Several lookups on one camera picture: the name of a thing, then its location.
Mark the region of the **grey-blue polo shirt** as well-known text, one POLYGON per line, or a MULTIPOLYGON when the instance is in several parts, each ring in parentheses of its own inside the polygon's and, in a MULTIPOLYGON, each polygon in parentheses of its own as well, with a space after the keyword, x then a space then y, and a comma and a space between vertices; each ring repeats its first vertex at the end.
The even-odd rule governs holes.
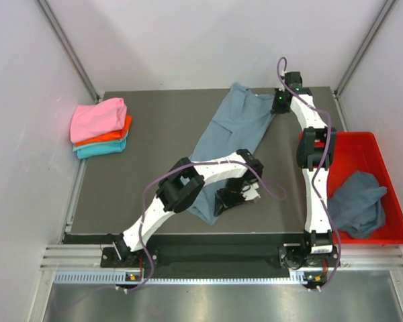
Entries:
POLYGON ((226 157, 239 149, 254 153, 270 126, 274 96, 234 83, 195 145, 193 162, 226 157))

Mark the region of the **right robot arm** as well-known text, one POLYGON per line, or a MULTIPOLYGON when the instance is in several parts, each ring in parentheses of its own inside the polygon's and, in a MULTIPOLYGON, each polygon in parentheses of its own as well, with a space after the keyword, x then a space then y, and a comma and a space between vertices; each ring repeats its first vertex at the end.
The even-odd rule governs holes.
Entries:
POLYGON ((312 93, 304 88, 299 72, 279 71, 280 87, 275 90, 274 114, 292 112, 301 127, 296 162, 306 185, 306 222, 304 244, 300 248, 302 261, 316 265, 333 253, 333 229, 328 217, 327 183, 334 156, 336 130, 331 120, 314 106, 312 93))

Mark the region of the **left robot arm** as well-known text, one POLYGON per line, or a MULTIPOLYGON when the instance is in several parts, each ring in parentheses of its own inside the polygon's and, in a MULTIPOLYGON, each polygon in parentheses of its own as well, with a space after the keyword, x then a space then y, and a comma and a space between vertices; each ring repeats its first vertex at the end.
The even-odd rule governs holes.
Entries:
MULTIPOLYGON (((149 206, 142 197, 142 214, 135 224, 112 242, 117 260, 125 266, 135 264, 139 250, 146 247, 153 233, 168 218, 190 208, 209 184, 226 181, 225 187, 214 194, 216 217, 226 210, 255 201, 260 197, 257 189, 263 169, 262 163, 246 149, 203 162, 180 159, 168 173, 154 181, 158 189, 149 206)), ((154 183, 145 188, 143 195, 154 183)))

